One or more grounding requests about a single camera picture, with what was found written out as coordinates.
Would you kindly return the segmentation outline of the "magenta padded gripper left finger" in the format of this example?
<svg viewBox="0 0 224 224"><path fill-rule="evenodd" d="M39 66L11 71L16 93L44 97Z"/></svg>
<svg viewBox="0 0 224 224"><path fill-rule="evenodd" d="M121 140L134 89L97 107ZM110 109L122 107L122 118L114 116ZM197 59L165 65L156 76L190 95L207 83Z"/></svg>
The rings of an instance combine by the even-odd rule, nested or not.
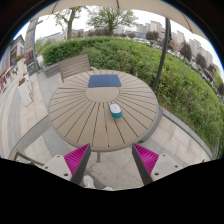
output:
<svg viewBox="0 0 224 224"><path fill-rule="evenodd" d="M90 155L91 147L89 144L86 144L65 156L54 156L42 169L79 185Z"/></svg>

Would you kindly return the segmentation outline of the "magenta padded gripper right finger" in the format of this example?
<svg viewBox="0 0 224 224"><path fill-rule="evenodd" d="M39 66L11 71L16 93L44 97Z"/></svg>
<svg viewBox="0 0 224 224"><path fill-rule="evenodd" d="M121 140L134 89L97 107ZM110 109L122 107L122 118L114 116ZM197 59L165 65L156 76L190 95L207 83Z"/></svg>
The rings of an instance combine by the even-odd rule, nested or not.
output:
<svg viewBox="0 0 224 224"><path fill-rule="evenodd" d="M138 144L132 144L132 155L144 185L182 169L182 166L167 154L158 155Z"/></svg>

